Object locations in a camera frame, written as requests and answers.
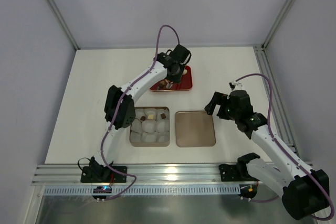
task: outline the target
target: white grate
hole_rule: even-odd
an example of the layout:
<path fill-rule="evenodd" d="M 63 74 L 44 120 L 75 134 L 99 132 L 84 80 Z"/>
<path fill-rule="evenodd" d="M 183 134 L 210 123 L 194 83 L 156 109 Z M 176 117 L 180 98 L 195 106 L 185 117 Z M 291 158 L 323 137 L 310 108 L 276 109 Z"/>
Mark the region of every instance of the white grate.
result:
<path fill-rule="evenodd" d="M 115 195 L 127 186 L 113 185 L 111 193 Z M 93 193 L 97 186 L 46 186 L 44 196 L 90 196 L 101 195 Z M 167 195 L 228 195 L 240 194 L 239 185 L 134 185 L 128 189 L 124 196 L 167 196 Z"/>

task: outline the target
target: white table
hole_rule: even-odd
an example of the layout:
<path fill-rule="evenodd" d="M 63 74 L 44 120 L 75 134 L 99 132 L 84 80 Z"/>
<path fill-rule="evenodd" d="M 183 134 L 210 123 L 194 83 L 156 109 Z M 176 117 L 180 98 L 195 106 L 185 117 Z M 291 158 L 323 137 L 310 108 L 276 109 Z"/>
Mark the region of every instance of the white table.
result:
<path fill-rule="evenodd" d="M 213 147 L 180 148 L 175 139 L 175 113 L 203 110 L 215 91 L 230 93 L 229 81 L 259 73 L 252 47 L 189 48 L 193 88 L 180 92 L 146 92 L 135 106 L 166 106 L 170 109 L 168 147 L 133 147 L 129 128 L 116 146 L 115 163 L 217 163 L 236 162 L 255 152 L 268 156 L 233 121 L 213 115 L 216 144 Z M 46 164 L 74 164 L 96 153 L 104 135 L 104 105 L 108 88 L 127 83 L 150 65 L 154 49 L 79 50 L 72 66 Z M 242 81 L 255 111 L 267 115 L 268 99 L 261 77 Z"/>

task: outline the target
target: empty brown tray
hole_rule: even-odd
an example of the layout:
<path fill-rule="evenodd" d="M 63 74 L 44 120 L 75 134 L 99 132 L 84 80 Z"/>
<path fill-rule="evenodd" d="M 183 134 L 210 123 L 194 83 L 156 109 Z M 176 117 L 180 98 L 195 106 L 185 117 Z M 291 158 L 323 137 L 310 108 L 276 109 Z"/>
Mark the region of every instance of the empty brown tray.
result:
<path fill-rule="evenodd" d="M 216 143 L 214 122 L 205 111 L 179 111 L 175 114 L 178 147 L 209 147 Z"/>

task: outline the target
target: black cable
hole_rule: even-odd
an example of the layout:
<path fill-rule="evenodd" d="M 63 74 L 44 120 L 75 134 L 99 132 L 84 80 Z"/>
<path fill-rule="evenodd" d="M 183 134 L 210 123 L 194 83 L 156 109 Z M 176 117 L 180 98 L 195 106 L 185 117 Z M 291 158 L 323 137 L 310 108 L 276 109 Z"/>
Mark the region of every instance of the black cable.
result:
<path fill-rule="evenodd" d="M 78 162 L 77 162 L 78 168 L 83 172 L 82 167 L 80 167 L 80 165 L 79 165 L 79 161 L 81 161 L 82 159 L 87 159 L 88 161 L 90 161 L 90 159 L 87 158 L 87 157 L 82 157 L 82 158 L 80 158 L 80 159 L 78 160 Z"/>

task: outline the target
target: red tray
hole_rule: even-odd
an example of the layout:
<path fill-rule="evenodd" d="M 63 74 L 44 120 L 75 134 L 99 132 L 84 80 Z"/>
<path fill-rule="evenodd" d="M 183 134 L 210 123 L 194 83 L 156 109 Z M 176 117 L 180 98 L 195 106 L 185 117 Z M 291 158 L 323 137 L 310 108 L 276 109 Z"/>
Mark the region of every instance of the red tray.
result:
<path fill-rule="evenodd" d="M 165 85 L 162 88 L 159 88 L 160 82 L 157 82 L 154 84 L 150 90 L 153 92 L 161 92 L 161 91 L 187 91 L 190 90 L 193 87 L 193 79 L 191 77 L 191 68 L 189 66 L 186 66 L 185 69 L 187 70 L 187 73 L 182 75 L 181 83 L 176 84 L 174 83 L 173 86 L 170 89 L 166 88 L 167 81 L 161 80 L 165 82 Z"/>

